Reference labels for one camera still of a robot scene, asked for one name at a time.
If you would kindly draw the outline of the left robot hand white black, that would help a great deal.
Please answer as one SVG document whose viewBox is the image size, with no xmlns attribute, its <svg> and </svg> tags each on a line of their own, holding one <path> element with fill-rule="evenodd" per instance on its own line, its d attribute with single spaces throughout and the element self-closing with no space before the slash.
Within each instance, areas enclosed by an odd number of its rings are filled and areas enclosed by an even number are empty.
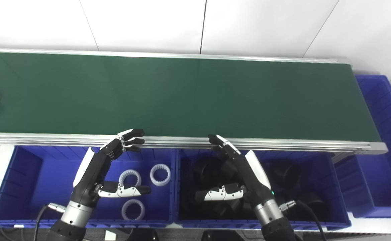
<svg viewBox="0 0 391 241">
<path fill-rule="evenodd" d="M 95 152 L 88 162 L 79 182 L 73 189 L 70 201 L 95 208 L 99 200 L 95 188 L 103 184 L 112 161 L 118 159 L 124 152 L 140 152 L 140 145 L 144 144 L 143 129 L 129 129 L 117 133 L 112 139 L 105 142 Z"/>
</svg>

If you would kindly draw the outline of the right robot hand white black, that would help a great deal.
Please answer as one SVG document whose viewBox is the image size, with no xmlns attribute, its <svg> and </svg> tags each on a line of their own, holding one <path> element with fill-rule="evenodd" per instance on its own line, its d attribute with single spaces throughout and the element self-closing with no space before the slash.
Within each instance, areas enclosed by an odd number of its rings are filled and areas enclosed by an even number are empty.
<svg viewBox="0 0 391 241">
<path fill-rule="evenodd" d="M 242 198 L 246 195 L 251 207 L 255 210 L 279 210 L 271 191 L 269 179 L 255 153 L 250 150 L 246 154 L 242 154 L 229 140 L 217 134 L 209 134 L 208 138 L 209 142 L 213 144 L 212 149 L 224 154 L 236 166 L 246 189 L 243 190 L 234 183 L 227 184 L 222 187 L 197 191 L 194 198 L 197 201 L 225 201 Z"/>
</svg>

